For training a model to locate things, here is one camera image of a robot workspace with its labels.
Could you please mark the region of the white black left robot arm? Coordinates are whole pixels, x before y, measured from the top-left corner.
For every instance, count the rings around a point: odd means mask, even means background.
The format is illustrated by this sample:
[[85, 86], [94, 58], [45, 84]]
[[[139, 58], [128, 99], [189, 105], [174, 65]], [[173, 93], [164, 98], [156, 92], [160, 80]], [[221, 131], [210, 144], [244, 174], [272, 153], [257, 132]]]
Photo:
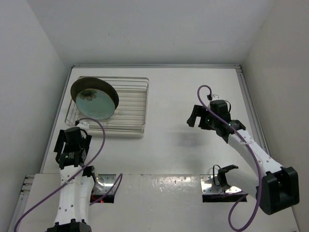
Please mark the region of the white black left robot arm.
[[85, 160], [92, 136], [84, 129], [73, 127], [60, 130], [54, 148], [59, 164], [61, 184], [54, 225], [48, 232], [90, 232], [90, 195], [95, 185], [93, 166], [85, 169]]

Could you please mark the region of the large green floral plate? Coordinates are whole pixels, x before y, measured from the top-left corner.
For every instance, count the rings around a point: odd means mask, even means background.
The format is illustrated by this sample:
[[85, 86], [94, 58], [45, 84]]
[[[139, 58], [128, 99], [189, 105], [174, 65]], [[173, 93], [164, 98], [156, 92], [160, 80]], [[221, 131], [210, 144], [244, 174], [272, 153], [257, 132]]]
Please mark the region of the large green floral plate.
[[115, 102], [107, 93], [92, 88], [78, 93], [75, 104], [80, 113], [96, 120], [110, 118], [116, 109]]

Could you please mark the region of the brown round plate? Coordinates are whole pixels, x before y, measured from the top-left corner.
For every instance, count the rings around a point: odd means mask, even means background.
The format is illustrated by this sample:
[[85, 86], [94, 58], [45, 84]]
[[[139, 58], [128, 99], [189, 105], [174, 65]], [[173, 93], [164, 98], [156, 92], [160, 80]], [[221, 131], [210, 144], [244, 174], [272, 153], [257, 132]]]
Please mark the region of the brown round plate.
[[76, 80], [70, 88], [70, 96], [75, 103], [78, 93], [85, 89], [97, 89], [107, 93], [115, 102], [116, 109], [119, 105], [119, 96], [115, 88], [108, 82], [95, 77], [83, 77]]

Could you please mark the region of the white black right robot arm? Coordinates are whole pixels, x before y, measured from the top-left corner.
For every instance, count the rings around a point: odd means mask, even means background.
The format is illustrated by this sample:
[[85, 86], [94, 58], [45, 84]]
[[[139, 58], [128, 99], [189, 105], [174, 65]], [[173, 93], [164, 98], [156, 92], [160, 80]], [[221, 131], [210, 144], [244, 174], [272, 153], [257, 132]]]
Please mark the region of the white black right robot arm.
[[258, 206], [267, 215], [297, 205], [300, 201], [297, 171], [293, 167], [285, 168], [269, 156], [239, 120], [231, 119], [224, 100], [211, 101], [209, 106], [210, 110], [207, 110], [195, 105], [187, 120], [188, 126], [193, 127], [199, 117], [199, 128], [215, 131], [256, 174], [256, 177], [249, 177], [232, 164], [220, 168], [214, 182], [222, 189], [235, 186], [256, 198]]

